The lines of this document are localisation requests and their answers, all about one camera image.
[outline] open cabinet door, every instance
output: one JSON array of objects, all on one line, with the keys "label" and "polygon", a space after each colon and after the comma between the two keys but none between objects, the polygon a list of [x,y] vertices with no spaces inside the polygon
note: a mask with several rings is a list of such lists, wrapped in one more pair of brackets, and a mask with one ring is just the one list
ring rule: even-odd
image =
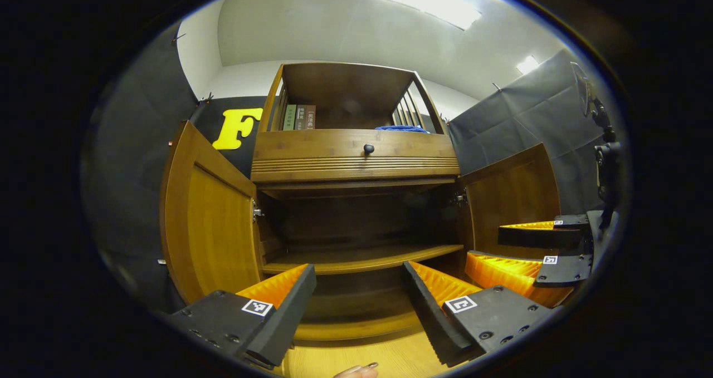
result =
[{"label": "open cabinet door", "polygon": [[181,124],[159,207],[166,266],[188,304],[217,289],[235,293],[260,281],[256,193],[191,122]]},{"label": "open cabinet door", "polygon": [[501,225],[554,220],[560,215],[555,173],[544,144],[463,175],[456,185],[460,192],[465,189],[468,193],[468,204],[461,204],[458,216],[460,240],[466,251],[521,258],[542,258],[553,253],[497,244],[497,228]]}]

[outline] orange gripper pad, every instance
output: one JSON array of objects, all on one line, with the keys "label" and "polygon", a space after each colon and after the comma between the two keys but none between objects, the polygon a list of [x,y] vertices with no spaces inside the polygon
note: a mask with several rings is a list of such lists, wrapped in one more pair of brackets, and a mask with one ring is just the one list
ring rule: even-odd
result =
[{"label": "orange gripper pad", "polygon": [[510,259],[468,253],[466,274],[482,287],[501,284],[545,307],[555,307],[572,291],[573,287],[534,287],[535,277],[542,261]]},{"label": "orange gripper pad", "polygon": [[277,309],[307,266],[308,264],[302,264],[293,269],[288,269],[274,277],[240,290],[236,294],[260,302],[272,303]]},{"label": "orange gripper pad", "polygon": [[443,307],[443,303],[446,302],[446,300],[455,299],[456,297],[482,290],[475,285],[449,276],[449,274],[438,271],[437,269],[423,266],[422,264],[418,264],[418,262],[409,261],[409,263],[413,269],[415,269],[421,280],[423,280],[423,283],[426,284],[428,291],[431,292],[433,298],[436,299],[436,303],[438,303],[439,307]]},{"label": "orange gripper pad", "polygon": [[546,220],[542,222],[516,223],[515,225],[502,225],[501,228],[553,230],[555,229],[555,221]]}]

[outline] door hinge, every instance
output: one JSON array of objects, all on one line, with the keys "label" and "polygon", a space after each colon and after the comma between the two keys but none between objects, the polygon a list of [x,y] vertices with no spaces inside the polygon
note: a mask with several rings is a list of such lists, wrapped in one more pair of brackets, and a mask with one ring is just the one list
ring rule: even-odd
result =
[{"label": "door hinge", "polygon": [[252,221],[255,222],[257,221],[257,217],[264,217],[265,213],[263,213],[260,208],[257,207],[257,203],[255,203],[255,199],[252,199]]},{"label": "door hinge", "polygon": [[463,190],[457,190],[455,194],[453,195],[453,198],[451,198],[450,201],[451,204],[458,205],[460,207],[463,204],[468,204],[468,189],[463,188]]}]

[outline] book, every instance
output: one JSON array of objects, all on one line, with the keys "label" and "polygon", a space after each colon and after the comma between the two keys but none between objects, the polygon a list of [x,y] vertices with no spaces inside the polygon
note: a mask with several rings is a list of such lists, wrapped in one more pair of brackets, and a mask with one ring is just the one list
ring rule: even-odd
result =
[{"label": "book", "polygon": [[305,129],[314,129],[314,114],[316,113],[316,106],[305,106],[305,109],[306,109]]},{"label": "book", "polygon": [[295,111],[297,106],[295,104],[288,104],[285,109],[285,122],[282,124],[283,130],[294,130],[295,129]]},{"label": "book", "polygon": [[306,116],[306,106],[297,106],[297,111],[295,114],[295,130],[305,129],[305,116]]}]

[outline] ceiling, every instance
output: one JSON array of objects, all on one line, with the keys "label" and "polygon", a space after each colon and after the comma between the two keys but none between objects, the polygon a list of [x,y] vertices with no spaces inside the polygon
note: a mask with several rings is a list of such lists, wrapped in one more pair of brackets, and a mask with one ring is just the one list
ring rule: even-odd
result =
[{"label": "ceiling", "polygon": [[418,71],[422,78],[477,100],[521,76],[565,44],[519,8],[473,0],[482,13],[467,30],[388,0],[225,0],[218,19],[224,66],[278,59],[372,63]]}]

